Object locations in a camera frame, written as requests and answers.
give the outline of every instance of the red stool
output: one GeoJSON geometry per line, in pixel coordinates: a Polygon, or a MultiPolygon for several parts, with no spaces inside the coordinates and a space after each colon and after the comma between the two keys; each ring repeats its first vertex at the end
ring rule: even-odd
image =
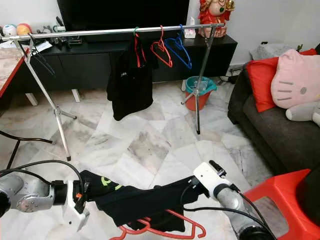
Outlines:
{"type": "Polygon", "coordinates": [[[320,240],[320,227],[308,219],[296,199],[296,188],[309,172],[305,169],[275,176],[245,193],[252,202],[269,197],[280,209],[289,232],[278,240],[320,240]]]}

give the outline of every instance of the hello kitty pillow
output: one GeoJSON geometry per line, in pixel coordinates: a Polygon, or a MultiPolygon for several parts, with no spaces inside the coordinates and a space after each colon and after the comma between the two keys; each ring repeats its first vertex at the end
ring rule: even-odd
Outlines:
{"type": "Polygon", "coordinates": [[[279,57],[271,83],[274,103],[284,109],[320,100],[320,55],[304,56],[290,49],[279,57]]]}

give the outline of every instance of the television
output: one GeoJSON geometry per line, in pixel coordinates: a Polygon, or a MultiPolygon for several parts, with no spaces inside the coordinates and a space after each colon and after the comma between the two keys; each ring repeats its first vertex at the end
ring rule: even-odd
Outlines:
{"type": "Polygon", "coordinates": [[[189,0],[57,0],[57,3],[67,31],[185,25],[189,9],[189,0]]]}

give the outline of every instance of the sofa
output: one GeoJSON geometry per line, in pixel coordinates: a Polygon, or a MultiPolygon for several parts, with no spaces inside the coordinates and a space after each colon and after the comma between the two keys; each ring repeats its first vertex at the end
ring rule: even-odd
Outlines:
{"type": "MultiPolygon", "coordinates": [[[[320,55],[320,44],[316,51],[320,55]]],[[[258,113],[246,65],[234,86],[228,117],[253,141],[274,174],[320,165],[320,127],[312,121],[290,121],[279,107],[258,113]]]]}

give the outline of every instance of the tv stand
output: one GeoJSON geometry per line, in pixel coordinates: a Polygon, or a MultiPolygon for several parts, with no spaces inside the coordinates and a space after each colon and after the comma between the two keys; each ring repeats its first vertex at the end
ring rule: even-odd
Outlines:
{"type": "MultiPolygon", "coordinates": [[[[169,68],[161,61],[159,68],[153,70],[153,82],[168,82],[183,80],[197,76],[200,72],[203,57],[206,51],[204,39],[197,35],[195,39],[184,39],[184,46],[192,60],[192,70],[180,62],[172,54],[173,67],[169,68]]],[[[47,90],[71,89],[106,89],[111,72],[111,64],[117,56],[128,46],[128,41],[86,42],[81,45],[72,45],[68,49],[51,47],[41,52],[46,61],[55,71],[55,77],[43,68],[35,59],[31,64],[47,90]]],[[[225,76],[234,55],[237,42],[228,35],[215,38],[206,65],[204,75],[207,77],[225,76]]],[[[34,93],[40,91],[29,69],[23,63],[15,77],[12,87],[14,92],[34,93]]]]}

